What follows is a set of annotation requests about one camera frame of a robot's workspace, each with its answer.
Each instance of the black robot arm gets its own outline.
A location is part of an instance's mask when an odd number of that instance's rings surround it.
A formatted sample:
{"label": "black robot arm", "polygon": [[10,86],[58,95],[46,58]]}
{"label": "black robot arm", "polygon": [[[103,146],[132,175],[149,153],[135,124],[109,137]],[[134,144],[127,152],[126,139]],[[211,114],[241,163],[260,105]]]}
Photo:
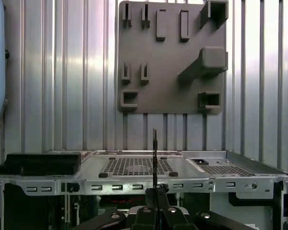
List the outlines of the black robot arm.
{"label": "black robot arm", "polygon": [[147,189],[146,206],[131,208],[128,217],[119,211],[106,213],[71,230],[253,230],[211,211],[198,212],[190,219],[186,211],[169,205],[166,192],[164,184],[157,188],[157,197],[153,188]]}

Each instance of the gray pegboard panel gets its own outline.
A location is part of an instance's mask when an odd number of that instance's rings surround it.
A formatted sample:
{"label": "gray pegboard panel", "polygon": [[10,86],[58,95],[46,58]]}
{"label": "gray pegboard panel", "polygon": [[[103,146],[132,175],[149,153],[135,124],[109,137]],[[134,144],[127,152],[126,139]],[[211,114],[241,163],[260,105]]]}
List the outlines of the gray pegboard panel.
{"label": "gray pegboard panel", "polygon": [[123,1],[118,107],[127,113],[219,114],[228,66],[228,2]]}

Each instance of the corrugated metal wall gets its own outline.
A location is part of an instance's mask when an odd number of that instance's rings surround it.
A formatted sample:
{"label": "corrugated metal wall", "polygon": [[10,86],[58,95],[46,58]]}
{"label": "corrugated metal wall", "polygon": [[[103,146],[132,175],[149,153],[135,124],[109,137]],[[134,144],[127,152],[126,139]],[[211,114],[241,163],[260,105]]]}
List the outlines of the corrugated metal wall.
{"label": "corrugated metal wall", "polygon": [[11,58],[0,161],[11,152],[151,149],[155,127],[161,150],[227,149],[288,170],[288,0],[229,0],[226,109],[207,117],[117,111],[119,2],[4,2]]}

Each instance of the screw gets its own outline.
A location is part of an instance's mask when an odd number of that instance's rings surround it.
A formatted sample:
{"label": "screw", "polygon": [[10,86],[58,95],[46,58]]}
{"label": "screw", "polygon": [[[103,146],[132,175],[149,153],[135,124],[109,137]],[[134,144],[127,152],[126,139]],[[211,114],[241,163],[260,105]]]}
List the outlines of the screw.
{"label": "screw", "polygon": [[120,216],[117,215],[117,214],[115,214],[115,215],[111,216],[111,218],[112,218],[112,219],[117,219],[117,218],[120,218]]}
{"label": "screw", "polygon": [[251,189],[256,189],[257,188],[257,183],[252,183],[252,185],[251,185]]}
{"label": "screw", "polygon": [[172,212],[172,213],[176,212],[176,209],[173,208],[173,207],[170,207],[168,210],[169,210],[170,212]]}
{"label": "screw", "polygon": [[207,213],[202,213],[201,216],[204,217],[205,219],[209,219],[210,218],[210,215],[207,214]]}

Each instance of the ventilation grille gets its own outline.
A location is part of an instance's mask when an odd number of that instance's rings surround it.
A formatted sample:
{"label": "ventilation grille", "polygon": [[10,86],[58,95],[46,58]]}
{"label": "ventilation grille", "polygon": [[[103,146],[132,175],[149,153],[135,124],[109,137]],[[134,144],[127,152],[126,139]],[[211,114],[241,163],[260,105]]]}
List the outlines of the ventilation grille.
{"label": "ventilation grille", "polygon": [[[158,159],[158,175],[172,172],[167,160]],[[118,158],[109,160],[103,173],[113,176],[153,175],[153,158]]]}
{"label": "ventilation grille", "polygon": [[239,176],[253,176],[253,174],[236,166],[201,166],[210,175],[214,174],[232,174]]}

